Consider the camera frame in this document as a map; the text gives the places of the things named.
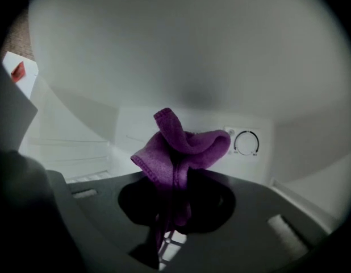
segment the cloth fold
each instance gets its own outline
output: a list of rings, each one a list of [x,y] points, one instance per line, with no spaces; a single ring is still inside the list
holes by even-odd
[[[191,217],[187,197],[187,172],[206,169],[227,151],[230,136],[223,130],[193,134],[184,131],[170,108],[154,115],[160,129],[140,151],[131,156],[157,188],[162,208],[156,220],[157,247],[163,235],[185,226]]]

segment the white surface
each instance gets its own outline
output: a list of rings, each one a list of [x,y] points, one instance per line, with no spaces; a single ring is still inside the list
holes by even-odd
[[[187,236],[185,234],[181,234],[175,230],[173,235],[172,235],[172,240],[174,240],[178,243],[185,243],[187,241]]]
[[[331,213],[345,209],[335,186],[351,174],[327,167],[351,152],[351,49],[321,0],[32,0],[29,20],[50,86],[118,111],[115,175],[136,171],[129,156],[157,131],[152,115],[171,107],[190,131],[260,129],[257,163],[226,155],[212,170],[297,181],[292,189]]]
[[[113,176],[109,174],[107,171],[97,172],[92,175],[80,176],[71,179],[66,179],[67,183],[76,183],[76,182],[86,182],[86,181],[94,181],[94,180],[101,180],[101,179],[108,179],[112,178]]]
[[[114,142],[114,130],[119,110],[100,104],[83,96],[78,96],[68,90],[52,88],[55,96],[70,112],[85,126],[101,138]]]
[[[97,191],[95,189],[89,189],[86,191],[74,193],[73,198],[85,198],[85,197],[91,197],[97,194]]]
[[[19,65],[19,63],[24,62],[24,67],[26,70],[26,75],[21,78],[16,85],[24,93],[24,95],[30,99],[32,89],[34,86],[35,79],[38,75],[37,63],[27,59],[26,57],[19,56],[12,52],[6,52],[3,59],[3,66],[6,72],[11,76],[11,72]]]
[[[32,0],[58,88],[120,106],[285,121],[351,94],[351,49],[321,0]]]
[[[328,216],[325,218],[324,216],[321,216],[319,212],[317,212],[314,208],[311,208],[308,205],[303,205],[300,201],[295,199],[290,192],[285,191],[283,184],[278,183],[278,188],[277,187],[272,187],[272,190],[276,193],[278,193],[280,196],[284,197],[287,201],[292,203],[294,206],[296,206],[298,209],[303,211],[306,215],[308,215],[312,220],[314,220],[327,234],[331,234],[335,229],[336,229],[336,222],[331,222],[331,218]]]
[[[280,214],[268,219],[268,224],[274,230],[292,260],[297,260],[308,253],[309,249],[307,246],[283,220]]]
[[[344,220],[351,206],[351,152],[329,167],[285,186]]]
[[[23,139],[21,153],[38,160],[46,169],[61,172],[67,180],[110,168],[108,141],[75,117],[41,75],[34,84],[31,101],[38,112]]]
[[[180,249],[181,249],[180,246],[170,243],[168,244],[168,247],[166,248],[162,258],[166,261],[170,261],[173,259],[176,253],[178,253]]]
[[[276,125],[270,176],[341,222],[351,206],[351,100]]]

